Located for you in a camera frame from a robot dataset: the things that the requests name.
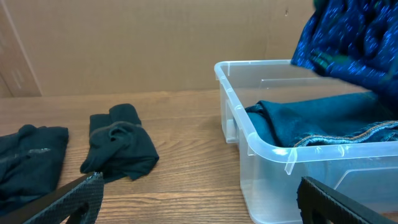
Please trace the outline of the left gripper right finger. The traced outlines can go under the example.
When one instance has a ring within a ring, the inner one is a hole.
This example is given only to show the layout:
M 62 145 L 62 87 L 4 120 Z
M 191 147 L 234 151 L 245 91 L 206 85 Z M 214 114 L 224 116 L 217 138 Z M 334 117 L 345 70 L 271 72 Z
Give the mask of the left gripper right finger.
M 312 177 L 302 177 L 297 205 L 303 224 L 396 224 Z

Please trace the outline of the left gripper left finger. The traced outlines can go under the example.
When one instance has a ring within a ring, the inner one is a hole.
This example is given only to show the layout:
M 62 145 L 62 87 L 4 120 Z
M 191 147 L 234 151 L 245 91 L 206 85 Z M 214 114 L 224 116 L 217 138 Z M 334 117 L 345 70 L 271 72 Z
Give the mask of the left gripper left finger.
M 103 174 L 90 172 L 1 217 L 1 223 L 92 224 L 98 217 L 103 195 Z

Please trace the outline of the clear plastic storage bin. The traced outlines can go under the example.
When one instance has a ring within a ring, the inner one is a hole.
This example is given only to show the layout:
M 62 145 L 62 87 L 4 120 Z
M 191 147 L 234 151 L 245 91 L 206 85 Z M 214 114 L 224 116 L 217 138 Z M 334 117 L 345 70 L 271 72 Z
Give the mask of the clear plastic storage bin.
M 361 88 L 294 67 L 288 60 L 219 62 L 221 124 L 239 146 L 240 187 L 256 223 L 300 223 L 297 188 L 310 176 L 379 213 L 397 211 L 397 143 L 277 147 L 263 141 L 246 108 L 260 100 L 300 102 Z

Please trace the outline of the blue denim jeans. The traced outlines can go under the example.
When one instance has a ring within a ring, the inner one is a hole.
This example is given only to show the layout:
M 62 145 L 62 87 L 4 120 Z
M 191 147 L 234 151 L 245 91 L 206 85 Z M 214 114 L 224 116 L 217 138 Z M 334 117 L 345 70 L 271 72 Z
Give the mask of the blue denim jeans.
M 371 92 L 293 103 L 262 100 L 246 113 L 259 137 L 278 147 L 397 140 L 397 111 Z

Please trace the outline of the blue sequin fabric bundle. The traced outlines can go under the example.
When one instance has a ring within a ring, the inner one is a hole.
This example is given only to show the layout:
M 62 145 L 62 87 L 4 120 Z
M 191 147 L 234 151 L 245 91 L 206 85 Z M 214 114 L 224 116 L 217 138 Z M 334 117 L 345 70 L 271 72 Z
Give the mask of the blue sequin fabric bundle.
M 397 108 L 397 1 L 314 0 L 291 64 L 372 91 Z

